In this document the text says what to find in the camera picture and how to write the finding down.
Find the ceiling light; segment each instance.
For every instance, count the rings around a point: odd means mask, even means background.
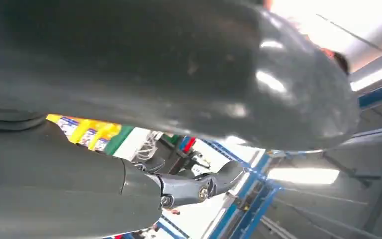
[[[301,184],[332,184],[339,170],[325,168],[274,168],[267,178]]]
[[[382,68],[374,73],[367,75],[366,77],[358,81],[351,82],[351,88],[353,91],[359,91],[360,89],[365,88],[371,84],[374,84],[375,82],[381,79],[382,79]]]

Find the bolt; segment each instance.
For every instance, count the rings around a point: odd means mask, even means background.
[[[162,198],[160,199],[160,204],[167,205],[168,203],[169,203],[169,198],[166,196],[162,196]]]
[[[207,187],[202,187],[200,191],[198,192],[198,196],[201,200],[205,200],[208,196],[208,189]]]

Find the blue beam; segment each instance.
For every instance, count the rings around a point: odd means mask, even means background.
[[[231,238],[240,238],[245,228],[247,228],[248,225],[251,223],[255,213],[261,207],[262,203],[264,202],[265,198],[269,194],[270,190],[271,190],[271,187],[268,184],[265,183],[262,186],[257,196],[254,198],[254,201],[251,203],[250,207],[244,213],[238,225],[234,229]]]
[[[260,161],[257,163],[256,167],[254,167],[254,171],[256,173],[251,173],[250,176],[248,177],[247,181],[244,183],[242,186],[241,190],[238,192],[237,197],[240,200],[244,200],[245,196],[248,194],[252,186],[254,185],[254,182],[258,181],[258,175],[260,174],[261,169],[267,164],[269,160],[269,156],[264,153],[264,155],[261,157]],[[209,239],[218,239],[221,238],[221,235],[224,231],[224,229],[229,225],[230,220],[232,217],[235,215],[237,212],[238,208],[236,205],[232,204],[223,214],[222,218],[220,219],[219,223],[217,226],[214,228],[213,232],[210,234]]]
[[[358,97],[362,109],[372,107],[382,102],[382,87]]]
[[[272,203],[273,198],[275,197],[276,193],[280,190],[279,187],[273,188],[273,190],[270,191],[266,199],[264,200],[263,204],[261,207],[258,209],[256,212],[255,216],[253,217],[253,220],[251,223],[248,225],[248,227],[245,229],[243,235],[241,236],[241,239],[248,239],[250,238],[251,234],[253,233],[254,229],[258,225],[258,223],[261,220],[261,217],[266,213],[267,208],[270,206]]]

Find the red object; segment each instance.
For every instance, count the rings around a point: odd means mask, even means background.
[[[184,147],[184,153],[188,153],[190,151],[190,148],[195,144],[195,138],[190,138],[188,143]]]

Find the ceiling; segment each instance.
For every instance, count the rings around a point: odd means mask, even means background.
[[[382,55],[382,0],[274,0],[272,11],[319,46],[344,53],[352,72]]]

